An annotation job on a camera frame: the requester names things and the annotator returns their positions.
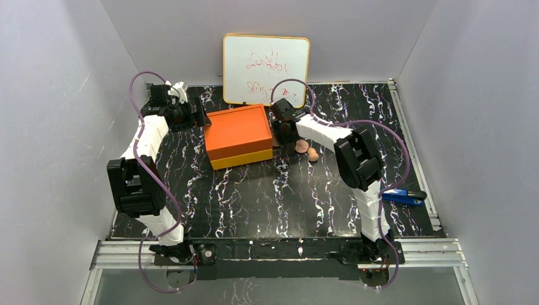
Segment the orange drawer organizer box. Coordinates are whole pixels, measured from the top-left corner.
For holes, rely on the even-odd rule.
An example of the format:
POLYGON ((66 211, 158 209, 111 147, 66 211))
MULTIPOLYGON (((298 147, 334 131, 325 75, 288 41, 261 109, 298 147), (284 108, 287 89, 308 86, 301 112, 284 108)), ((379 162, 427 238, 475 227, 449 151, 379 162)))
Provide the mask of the orange drawer organizer box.
POLYGON ((262 104, 208 113, 205 150, 214 170, 273 158, 273 136, 262 104))

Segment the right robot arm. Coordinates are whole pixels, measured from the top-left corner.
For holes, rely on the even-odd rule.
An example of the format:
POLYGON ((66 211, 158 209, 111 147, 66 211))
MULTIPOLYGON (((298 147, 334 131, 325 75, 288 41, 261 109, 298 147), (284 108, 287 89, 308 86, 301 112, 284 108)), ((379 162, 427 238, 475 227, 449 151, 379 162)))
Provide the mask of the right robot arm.
POLYGON ((392 241, 379 196, 383 161, 367 130, 360 132, 323 121, 304 109, 296 109, 282 98, 270 105, 271 127, 280 144, 310 139, 332 151, 339 176, 353 191, 360 214, 364 257, 375 260, 386 255, 392 241))

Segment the beige gourd makeup sponge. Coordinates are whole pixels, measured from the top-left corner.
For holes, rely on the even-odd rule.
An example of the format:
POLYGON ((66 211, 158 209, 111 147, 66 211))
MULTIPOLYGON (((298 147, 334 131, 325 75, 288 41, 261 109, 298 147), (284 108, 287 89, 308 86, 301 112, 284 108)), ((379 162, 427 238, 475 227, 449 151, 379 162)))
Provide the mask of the beige gourd makeup sponge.
POLYGON ((319 160, 319 155, 314 147, 309 147, 306 153, 309 162, 317 162, 319 160))

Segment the small round pink puff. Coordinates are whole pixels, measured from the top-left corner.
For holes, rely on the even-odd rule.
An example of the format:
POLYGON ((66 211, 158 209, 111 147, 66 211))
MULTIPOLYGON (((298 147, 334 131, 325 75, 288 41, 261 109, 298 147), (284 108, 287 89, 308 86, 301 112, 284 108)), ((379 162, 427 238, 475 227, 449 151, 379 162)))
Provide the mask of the small round pink puff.
POLYGON ((303 139, 300 139, 300 140, 296 141, 294 150, 295 150, 295 152, 297 152, 299 154, 304 154, 304 153, 308 152, 309 148, 310 148, 309 143, 307 143, 307 141, 305 141, 303 139))

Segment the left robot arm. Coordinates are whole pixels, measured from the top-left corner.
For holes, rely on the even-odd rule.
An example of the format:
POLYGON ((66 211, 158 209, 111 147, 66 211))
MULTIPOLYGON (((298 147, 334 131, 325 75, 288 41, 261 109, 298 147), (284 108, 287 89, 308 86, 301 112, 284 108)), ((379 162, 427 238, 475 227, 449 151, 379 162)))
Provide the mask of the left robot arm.
POLYGON ((129 147, 107 164, 118 213, 139 221, 155 235, 158 244, 151 251, 177 261, 188 261, 194 248, 179 218, 166 207, 175 198, 158 173, 156 157, 170 132, 211 124, 200 98, 189 98, 187 88, 184 82, 150 85, 148 101, 136 109, 139 124, 129 147))

